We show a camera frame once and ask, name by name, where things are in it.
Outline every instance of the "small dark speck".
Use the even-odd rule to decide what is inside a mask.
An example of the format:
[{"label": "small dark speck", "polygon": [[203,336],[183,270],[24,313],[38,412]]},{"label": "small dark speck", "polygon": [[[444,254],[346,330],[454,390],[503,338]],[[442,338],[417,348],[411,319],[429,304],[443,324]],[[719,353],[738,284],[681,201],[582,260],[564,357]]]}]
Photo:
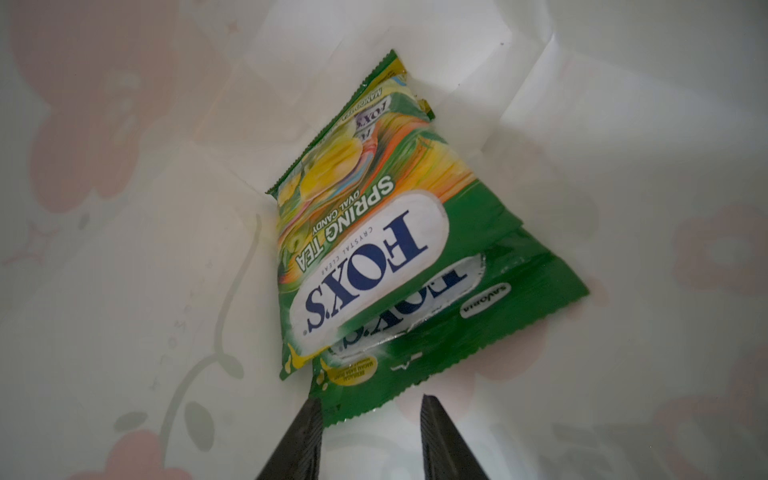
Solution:
[{"label": "small dark speck", "polygon": [[91,221],[91,215],[88,214],[88,212],[85,212],[82,217],[80,217],[80,221],[78,222],[78,229],[83,230],[86,225],[88,225],[88,222]]}]

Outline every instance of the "fox's candy bag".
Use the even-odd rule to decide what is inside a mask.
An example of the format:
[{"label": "fox's candy bag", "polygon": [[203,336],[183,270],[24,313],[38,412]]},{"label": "fox's candy bag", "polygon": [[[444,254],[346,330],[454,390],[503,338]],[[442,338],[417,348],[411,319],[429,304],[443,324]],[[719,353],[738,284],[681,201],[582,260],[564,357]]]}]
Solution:
[{"label": "fox's candy bag", "polygon": [[[374,408],[587,294],[431,129],[431,118],[392,51],[270,189],[279,209],[280,375],[322,354],[313,394],[337,412],[326,421]],[[470,300],[477,306],[462,314],[458,305]],[[470,324],[479,331],[459,338]],[[433,368],[396,369],[405,362],[392,361],[411,352],[411,341],[427,337],[457,350]],[[428,352],[419,351],[424,364]],[[384,369],[408,375],[380,395],[383,386],[367,386]],[[345,389],[376,400],[349,409]]]}]

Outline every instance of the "green serrated edge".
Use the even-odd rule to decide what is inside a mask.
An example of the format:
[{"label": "green serrated edge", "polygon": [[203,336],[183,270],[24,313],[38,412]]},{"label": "green serrated edge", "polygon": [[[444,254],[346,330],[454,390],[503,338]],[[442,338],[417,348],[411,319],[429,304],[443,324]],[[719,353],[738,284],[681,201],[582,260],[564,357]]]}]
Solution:
[{"label": "green serrated edge", "polygon": [[374,68],[374,69],[373,69],[373,71],[372,71],[372,72],[371,72],[371,73],[370,73],[370,74],[369,74],[369,75],[366,77],[366,79],[362,81],[362,83],[360,84],[360,86],[357,88],[357,91],[355,91],[355,93],[352,95],[352,98],[350,98],[350,99],[349,99],[349,101],[346,103],[346,105],[344,105],[344,108],[342,108],[342,109],[341,109],[341,111],[339,112],[339,114],[338,114],[338,115],[336,115],[336,116],[333,118],[333,120],[331,120],[331,121],[330,121],[330,122],[329,122],[329,123],[328,123],[328,124],[325,126],[325,128],[324,128],[324,129],[322,129],[322,130],[320,131],[320,133],[318,133],[318,134],[317,134],[317,136],[315,137],[315,139],[314,139],[314,140],[312,140],[312,141],[310,142],[309,146],[308,146],[306,149],[304,149],[304,152],[302,152],[302,154],[301,154],[301,155],[300,155],[300,156],[299,156],[299,157],[296,159],[296,161],[294,161],[294,162],[291,164],[291,166],[290,166],[290,167],[288,167],[288,170],[286,170],[286,172],[285,172],[285,173],[284,173],[284,174],[283,174],[283,175],[280,177],[280,179],[279,179],[279,180],[278,180],[278,181],[277,181],[277,182],[276,182],[276,183],[275,183],[275,184],[272,186],[272,188],[270,188],[269,190],[267,190],[267,191],[266,191],[266,192],[267,192],[269,195],[272,195],[273,197],[275,197],[275,198],[277,199],[277,188],[280,186],[280,184],[281,184],[282,182],[284,182],[284,181],[285,181],[285,179],[286,179],[286,178],[288,178],[288,174],[290,174],[290,172],[292,172],[292,171],[293,171],[293,169],[294,169],[294,168],[296,168],[296,165],[298,165],[298,164],[299,164],[299,162],[301,161],[301,159],[302,159],[302,158],[304,158],[304,156],[305,156],[306,154],[308,154],[308,153],[310,152],[310,150],[312,150],[312,149],[315,147],[315,145],[317,145],[318,143],[320,143],[320,141],[323,139],[323,137],[325,137],[325,136],[326,136],[326,134],[327,134],[327,133],[328,133],[328,131],[331,129],[331,127],[332,127],[332,126],[333,126],[333,125],[334,125],[334,124],[335,124],[335,123],[336,123],[336,122],[337,122],[337,121],[338,121],[338,120],[341,118],[341,116],[342,116],[342,115],[344,115],[344,112],[346,112],[347,110],[349,110],[349,109],[350,109],[350,108],[351,108],[351,107],[352,107],[352,106],[355,104],[355,102],[357,102],[357,101],[358,101],[358,99],[359,99],[359,98],[360,98],[360,96],[363,94],[363,92],[365,92],[365,91],[366,91],[366,89],[367,89],[367,88],[368,88],[368,87],[371,85],[371,82],[372,82],[374,79],[376,79],[376,77],[378,77],[379,75],[381,75],[381,74],[382,74],[382,72],[383,72],[383,71],[384,71],[384,70],[385,70],[387,67],[389,67],[389,64],[391,64],[391,63],[392,63],[392,62],[394,62],[395,60],[397,60],[397,54],[395,53],[395,51],[394,51],[394,50],[390,50],[390,51],[389,51],[389,53],[387,54],[387,56],[385,56],[385,57],[384,57],[384,58],[383,58],[383,59],[382,59],[382,60],[379,62],[379,64],[376,66],[376,68]]}]

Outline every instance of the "pink star print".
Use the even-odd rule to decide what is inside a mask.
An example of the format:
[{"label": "pink star print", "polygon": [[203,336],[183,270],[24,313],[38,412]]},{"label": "pink star print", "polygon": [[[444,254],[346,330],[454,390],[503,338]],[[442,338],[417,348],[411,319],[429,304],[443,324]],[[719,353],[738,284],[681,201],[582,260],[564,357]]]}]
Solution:
[{"label": "pink star print", "polygon": [[44,233],[38,229],[34,222],[29,222],[26,243],[18,252],[3,260],[3,266],[28,258],[37,260],[38,264],[42,265],[43,259],[45,258],[45,252],[48,250],[48,247],[51,246],[53,237],[59,230],[60,228],[56,228],[50,232]]}]

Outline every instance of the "candy package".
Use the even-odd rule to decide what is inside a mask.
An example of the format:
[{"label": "candy package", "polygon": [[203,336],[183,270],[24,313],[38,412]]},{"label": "candy package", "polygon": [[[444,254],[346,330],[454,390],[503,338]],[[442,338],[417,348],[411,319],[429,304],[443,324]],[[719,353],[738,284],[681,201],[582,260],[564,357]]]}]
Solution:
[{"label": "candy package", "polygon": [[280,375],[315,359],[311,395],[326,423],[588,294],[433,118],[392,51],[270,189]]}]

